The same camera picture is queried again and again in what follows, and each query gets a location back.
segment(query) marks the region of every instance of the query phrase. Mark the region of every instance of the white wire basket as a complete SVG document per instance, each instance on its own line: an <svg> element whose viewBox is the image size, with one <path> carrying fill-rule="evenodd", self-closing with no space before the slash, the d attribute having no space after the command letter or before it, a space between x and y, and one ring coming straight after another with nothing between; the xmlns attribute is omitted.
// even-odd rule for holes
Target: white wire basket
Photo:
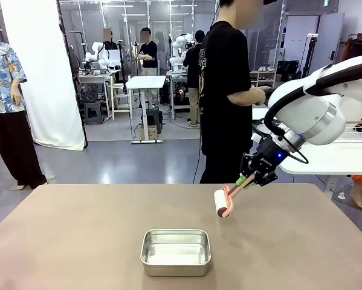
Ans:
<svg viewBox="0 0 362 290"><path fill-rule="evenodd" d="M334 143L362 143L362 121L349 122L344 133Z"/></svg>

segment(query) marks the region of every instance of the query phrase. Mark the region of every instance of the floral shirt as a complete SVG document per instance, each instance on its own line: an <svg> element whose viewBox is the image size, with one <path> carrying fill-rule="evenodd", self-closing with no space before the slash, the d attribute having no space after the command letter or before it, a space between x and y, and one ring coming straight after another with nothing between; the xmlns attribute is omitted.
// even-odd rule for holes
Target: floral shirt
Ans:
<svg viewBox="0 0 362 290"><path fill-rule="evenodd" d="M20 112L25 109L25 102L16 106L11 100L10 89L13 79L27 81L24 70L11 46L0 42L0 113Z"/></svg>

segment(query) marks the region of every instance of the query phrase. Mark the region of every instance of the metal tray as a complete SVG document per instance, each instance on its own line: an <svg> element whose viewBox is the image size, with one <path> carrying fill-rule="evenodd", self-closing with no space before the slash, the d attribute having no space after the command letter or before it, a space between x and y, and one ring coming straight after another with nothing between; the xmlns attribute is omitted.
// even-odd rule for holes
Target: metal tray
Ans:
<svg viewBox="0 0 362 290"><path fill-rule="evenodd" d="M149 276L205 276L211 257L209 237L202 230L150 230L140 254Z"/></svg>

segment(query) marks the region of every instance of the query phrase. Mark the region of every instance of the gray door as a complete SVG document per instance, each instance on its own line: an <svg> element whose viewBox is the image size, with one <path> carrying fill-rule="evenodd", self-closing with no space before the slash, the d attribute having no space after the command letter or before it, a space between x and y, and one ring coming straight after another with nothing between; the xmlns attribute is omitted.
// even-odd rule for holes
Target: gray door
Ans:
<svg viewBox="0 0 362 290"><path fill-rule="evenodd" d="M310 74L335 62L342 34L343 19L344 13L327 14L320 17L319 37L312 57Z"/></svg>

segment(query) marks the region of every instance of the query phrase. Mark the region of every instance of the white curtain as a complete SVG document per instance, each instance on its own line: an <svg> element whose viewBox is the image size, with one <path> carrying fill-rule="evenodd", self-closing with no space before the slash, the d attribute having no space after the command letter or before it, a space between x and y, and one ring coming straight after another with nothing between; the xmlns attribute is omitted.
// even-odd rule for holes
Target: white curtain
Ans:
<svg viewBox="0 0 362 290"><path fill-rule="evenodd" d="M1 0L10 45L28 82L21 84L33 139L38 144L83 150L69 59L55 0Z"/></svg>

